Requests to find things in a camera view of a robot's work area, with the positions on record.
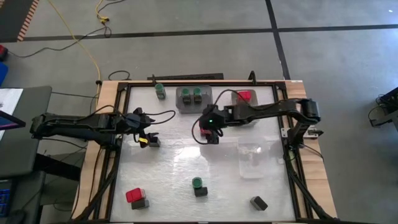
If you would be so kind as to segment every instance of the concrete floor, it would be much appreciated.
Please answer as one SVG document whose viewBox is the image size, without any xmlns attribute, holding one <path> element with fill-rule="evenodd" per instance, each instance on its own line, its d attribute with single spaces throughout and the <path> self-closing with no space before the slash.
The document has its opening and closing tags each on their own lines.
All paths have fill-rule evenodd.
<svg viewBox="0 0 398 224">
<path fill-rule="evenodd" d="M 75 34 L 101 27 L 95 17 L 98 0 L 53 0 Z M 272 1 L 278 27 L 398 24 L 398 2 L 278 0 Z M 270 28 L 263 0 L 141 0 L 107 7 L 104 15 L 115 34 L 176 30 Z M 27 37 L 68 35 L 49 6 L 41 1 Z M 378 94 L 398 86 L 398 30 L 347 30 L 281 33 L 291 79 L 303 80 L 307 96 L 320 104 L 325 134 L 322 154 L 338 216 L 342 220 L 394 223 L 398 218 L 398 133 L 389 124 L 372 128 L 368 111 Z M 29 54 L 69 40 L 5 44 Z M 225 79 L 283 79 L 271 33 L 192 35 L 84 40 L 103 73 L 128 70 L 133 79 L 155 75 L 223 72 Z M 51 85 L 54 91 L 95 94 L 96 70 L 78 45 L 63 52 L 10 57 L 6 86 Z M 90 99 L 52 95 L 49 112 L 87 114 Z M 74 150 L 58 143 L 40 151 Z M 56 214 L 45 211 L 42 223 Z"/>
</svg>

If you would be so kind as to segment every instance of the yellow label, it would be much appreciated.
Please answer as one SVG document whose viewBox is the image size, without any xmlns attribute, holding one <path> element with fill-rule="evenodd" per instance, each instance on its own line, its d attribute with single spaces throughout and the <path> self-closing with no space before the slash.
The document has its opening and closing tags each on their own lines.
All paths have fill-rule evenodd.
<svg viewBox="0 0 398 224">
<path fill-rule="evenodd" d="M 148 140 L 147 140 L 147 139 L 144 139 L 144 138 L 139 138 L 138 141 L 144 142 L 144 143 L 148 143 Z"/>
</svg>

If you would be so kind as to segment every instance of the red block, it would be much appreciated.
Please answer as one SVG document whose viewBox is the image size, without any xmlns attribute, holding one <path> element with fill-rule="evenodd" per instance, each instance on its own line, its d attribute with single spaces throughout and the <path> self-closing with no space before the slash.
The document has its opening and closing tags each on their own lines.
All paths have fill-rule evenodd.
<svg viewBox="0 0 398 224">
<path fill-rule="evenodd" d="M 140 188 L 132 189 L 132 190 L 126 192 L 126 199 L 127 199 L 127 202 L 129 202 L 129 203 L 136 202 L 145 197 L 146 197 L 145 191 Z"/>
<path fill-rule="evenodd" d="M 250 102 L 250 100 L 251 100 L 251 92 L 250 91 L 239 91 L 238 93 L 240 94 L 240 96 L 238 95 L 238 102 L 243 101 L 242 99 L 244 99 L 247 102 Z"/>
</svg>

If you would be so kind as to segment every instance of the black stand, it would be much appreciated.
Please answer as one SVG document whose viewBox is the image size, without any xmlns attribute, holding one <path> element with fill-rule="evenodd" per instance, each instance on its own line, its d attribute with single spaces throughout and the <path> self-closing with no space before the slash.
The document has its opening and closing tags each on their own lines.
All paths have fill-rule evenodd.
<svg viewBox="0 0 398 224">
<path fill-rule="evenodd" d="M 48 174 L 57 175 L 70 180 L 80 180 L 79 167 L 58 161 L 56 159 L 52 159 L 48 156 L 43 156 L 41 154 L 36 155 L 33 169 L 42 170 Z"/>
</svg>

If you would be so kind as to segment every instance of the monitor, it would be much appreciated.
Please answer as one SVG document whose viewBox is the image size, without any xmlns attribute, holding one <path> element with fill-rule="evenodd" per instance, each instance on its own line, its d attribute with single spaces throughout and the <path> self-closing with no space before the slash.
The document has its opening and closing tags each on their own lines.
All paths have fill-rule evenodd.
<svg viewBox="0 0 398 224">
<path fill-rule="evenodd" d="M 20 119 L 0 111 L 0 130 L 23 128 L 25 125 L 25 122 Z"/>
</svg>

